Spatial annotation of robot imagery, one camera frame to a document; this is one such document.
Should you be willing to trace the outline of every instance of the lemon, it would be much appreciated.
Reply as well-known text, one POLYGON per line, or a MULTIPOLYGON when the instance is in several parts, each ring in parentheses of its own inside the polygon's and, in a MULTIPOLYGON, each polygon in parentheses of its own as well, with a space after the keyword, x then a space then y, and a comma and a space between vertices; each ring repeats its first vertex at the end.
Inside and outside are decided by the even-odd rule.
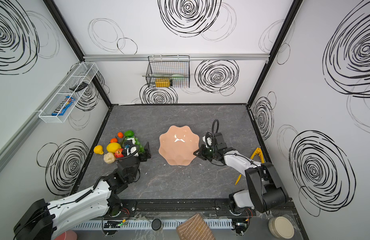
POLYGON ((115 153, 115 151, 117 151, 117 149, 121 148, 121 145, 118 143, 118 142, 112 142, 110 143, 107 147, 106 147, 106 150, 108 152, 112 152, 112 153, 115 153))
POLYGON ((94 148, 93 152, 96 153, 96 154, 103 154, 103 147, 101 145, 97 145, 94 148))

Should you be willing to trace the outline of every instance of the brown towel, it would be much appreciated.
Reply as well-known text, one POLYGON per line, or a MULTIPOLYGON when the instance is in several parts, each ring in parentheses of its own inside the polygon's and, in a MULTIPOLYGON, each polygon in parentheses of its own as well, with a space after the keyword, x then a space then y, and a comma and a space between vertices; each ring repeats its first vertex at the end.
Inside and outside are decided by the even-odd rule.
POLYGON ((215 240, 209 226, 200 214, 189 218, 177 227, 177 233, 181 240, 215 240))

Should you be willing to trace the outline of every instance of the black round lid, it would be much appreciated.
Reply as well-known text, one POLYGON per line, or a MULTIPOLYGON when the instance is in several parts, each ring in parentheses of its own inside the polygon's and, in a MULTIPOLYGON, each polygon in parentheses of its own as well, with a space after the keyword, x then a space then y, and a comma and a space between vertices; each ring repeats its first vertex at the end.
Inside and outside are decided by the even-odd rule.
POLYGON ((156 218, 153 220, 153 222, 151 223, 151 228, 155 231, 157 231, 158 229, 161 228, 161 220, 156 218))

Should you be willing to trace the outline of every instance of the gray countertop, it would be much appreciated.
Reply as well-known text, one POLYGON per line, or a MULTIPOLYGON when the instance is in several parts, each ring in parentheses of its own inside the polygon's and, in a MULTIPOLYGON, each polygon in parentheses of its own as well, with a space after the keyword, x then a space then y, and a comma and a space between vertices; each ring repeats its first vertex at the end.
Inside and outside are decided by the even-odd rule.
MULTIPOLYGON (((231 193, 248 189, 245 178, 235 185, 239 173, 231 167, 215 166, 200 158, 188 166, 171 166, 158 152, 159 136, 170 126, 189 126, 200 136, 201 144, 202 136, 211 132, 214 119, 220 121, 219 132, 228 147, 247 157, 259 147, 244 105, 115 106, 98 144, 106 152, 106 146, 118 132, 133 130, 143 146, 149 142, 152 155, 147 162, 141 162, 140 179, 118 196, 121 199, 227 198, 231 193)), ((115 163, 106 164, 103 155, 94 154, 78 190, 93 185, 99 176, 108 175, 115 168, 115 163)))

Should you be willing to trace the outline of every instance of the white wire basket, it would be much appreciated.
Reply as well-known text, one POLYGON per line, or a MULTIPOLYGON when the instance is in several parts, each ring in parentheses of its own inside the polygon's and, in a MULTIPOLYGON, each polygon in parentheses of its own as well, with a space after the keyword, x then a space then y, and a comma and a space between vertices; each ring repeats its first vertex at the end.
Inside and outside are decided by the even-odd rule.
POLYGON ((46 123, 65 122, 97 72, 96 63, 80 63, 38 115, 39 118, 46 123), (87 86, 80 90, 81 84, 87 86))

